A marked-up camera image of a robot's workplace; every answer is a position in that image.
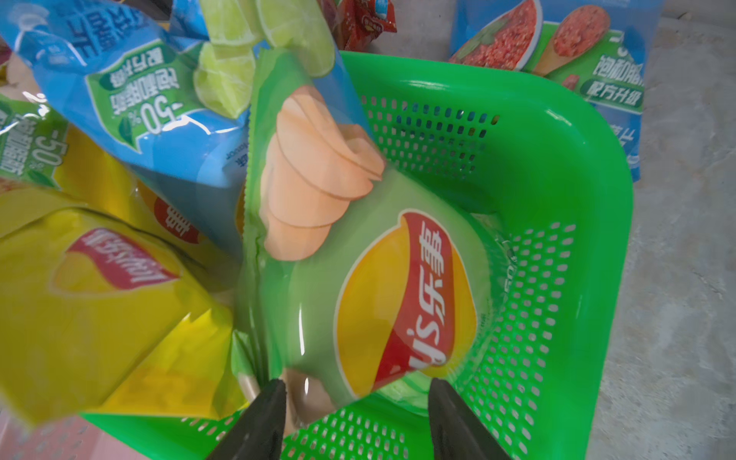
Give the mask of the light blue Lay's chip bag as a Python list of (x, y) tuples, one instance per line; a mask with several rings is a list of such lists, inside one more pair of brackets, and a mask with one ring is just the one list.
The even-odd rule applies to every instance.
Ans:
[(179, 1), (170, 28), (113, 1), (5, 1), (1, 36), (51, 107), (235, 255), (266, 54), (299, 59), (337, 122), (367, 122), (314, 1)]

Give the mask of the yellow lay's chip bag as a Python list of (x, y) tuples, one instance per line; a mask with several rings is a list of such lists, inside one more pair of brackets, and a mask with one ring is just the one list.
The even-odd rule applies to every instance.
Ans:
[(236, 267), (176, 208), (45, 103), (1, 96), (1, 176), (84, 201), (208, 270)]
[(231, 415), (245, 405), (232, 322), (168, 247), (120, 222), (65, 209), (1, 236), (1, 401), (30, 426)]

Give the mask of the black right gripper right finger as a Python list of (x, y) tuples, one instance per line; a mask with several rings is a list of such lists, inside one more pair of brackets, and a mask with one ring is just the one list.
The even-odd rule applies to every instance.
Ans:
[(427, 408), (435, 459), (511, 459), (473, 410), (444, 379), (431, 381)]

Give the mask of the yellow Lay's chip bag front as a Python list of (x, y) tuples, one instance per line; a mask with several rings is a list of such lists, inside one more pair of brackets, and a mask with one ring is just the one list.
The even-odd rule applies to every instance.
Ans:
[(208, 270), (236, 267), (176, 208), (45, 103), (1, 96), (1, 176), (84, 201)]

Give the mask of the green Lay's chip bag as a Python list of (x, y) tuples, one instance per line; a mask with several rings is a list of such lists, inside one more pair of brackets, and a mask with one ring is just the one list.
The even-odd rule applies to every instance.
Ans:
[(245, 182), (254, 375), (286, 387), (286, 433), (370, 395), (427, 414), (433, 380), (481, 366), (512, 257), (495, 221), (391, 165), (352, 84), (295, 53), (257, 59)]

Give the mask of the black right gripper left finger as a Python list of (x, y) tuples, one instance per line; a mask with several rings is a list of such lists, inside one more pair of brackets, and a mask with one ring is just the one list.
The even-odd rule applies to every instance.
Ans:
[(207, 460), (276, 460), (283, 450), (287, 385), (273, 379), (218, 442)]

